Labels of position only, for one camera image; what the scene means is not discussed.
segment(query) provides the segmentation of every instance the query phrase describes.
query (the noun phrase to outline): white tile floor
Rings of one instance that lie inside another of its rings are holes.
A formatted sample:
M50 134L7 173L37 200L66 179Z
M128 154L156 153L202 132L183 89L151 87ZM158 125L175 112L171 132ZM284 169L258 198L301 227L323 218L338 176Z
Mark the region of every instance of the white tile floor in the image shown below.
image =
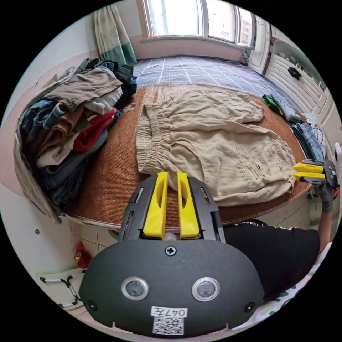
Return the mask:
M302 229L308 229L310 227L310 221L307 193L271 213L259 216L258 219L276 227L290 228L296 226ZM105 228L72 223L71 230L74 232L74 238L79 236L84 248L93 257L106 247L117 242L109 235L108 230Z

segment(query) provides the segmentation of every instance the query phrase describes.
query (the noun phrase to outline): screw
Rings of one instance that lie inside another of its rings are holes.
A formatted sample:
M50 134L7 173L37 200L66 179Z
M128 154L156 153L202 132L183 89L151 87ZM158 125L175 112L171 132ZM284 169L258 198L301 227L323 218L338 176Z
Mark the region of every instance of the screw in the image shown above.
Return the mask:
M88 300L87 306L88 306L88 308L89 308L91 311L96 311L96 310L97 310L96 304L95 304L93 301L91 301L91 300Z
M165 254L168 255L169 257L175 255L177 250L173 246L168 246L165 248Z
M245 306L245 312L249 313L255 308L255 303L249 303Z

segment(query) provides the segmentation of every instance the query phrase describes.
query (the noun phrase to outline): window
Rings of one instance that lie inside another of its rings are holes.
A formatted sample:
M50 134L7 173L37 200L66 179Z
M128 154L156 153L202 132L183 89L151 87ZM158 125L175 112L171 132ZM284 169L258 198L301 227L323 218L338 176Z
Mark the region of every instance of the window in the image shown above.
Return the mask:
M240 7L221 0L140 1L146 39L188 36L254 48L255 16Z

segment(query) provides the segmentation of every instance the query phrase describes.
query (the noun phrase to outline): qr code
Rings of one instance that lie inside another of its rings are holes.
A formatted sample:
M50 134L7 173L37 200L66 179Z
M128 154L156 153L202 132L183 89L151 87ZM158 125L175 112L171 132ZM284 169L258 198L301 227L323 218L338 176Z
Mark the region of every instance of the qr code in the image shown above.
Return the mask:
M184 318L154 317L153 333L161 335L184 335Z

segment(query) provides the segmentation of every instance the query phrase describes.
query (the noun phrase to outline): mattress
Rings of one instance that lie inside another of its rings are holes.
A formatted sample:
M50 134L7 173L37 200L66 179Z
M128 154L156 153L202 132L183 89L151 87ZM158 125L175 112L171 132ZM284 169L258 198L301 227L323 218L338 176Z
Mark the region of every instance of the mattress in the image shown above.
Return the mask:
M87 172L80 190L80 199L77 202L68 203L64 209L66 216L76 221L79 219L83 223L118 230L132 193L138 183L148 177L138 172L136 161L136 130L143 105L158 103L172 95L203 88L216 88L224 91L222 87L196 84L150 85L139 88L133 98L136 107L122 114L110 130L107 143L94 156ZM278 134L292 149L296 162L305 159L286 121L266 107L260 97L254 95L250 97L265 109L262 121L254 124L271 129ZM292 193L286 193L272 201L245 206L220 207L222 221L227 225L265 214L300 196L309 186L307 183L295 182ZM169 188L166 228L170 231L177 230L178 220L177 193Z
M167 84L201 84L262 97L273 94L288 106L298 106L275 84L234 61L207 57L171 56L144 59L134 67L138 88Z

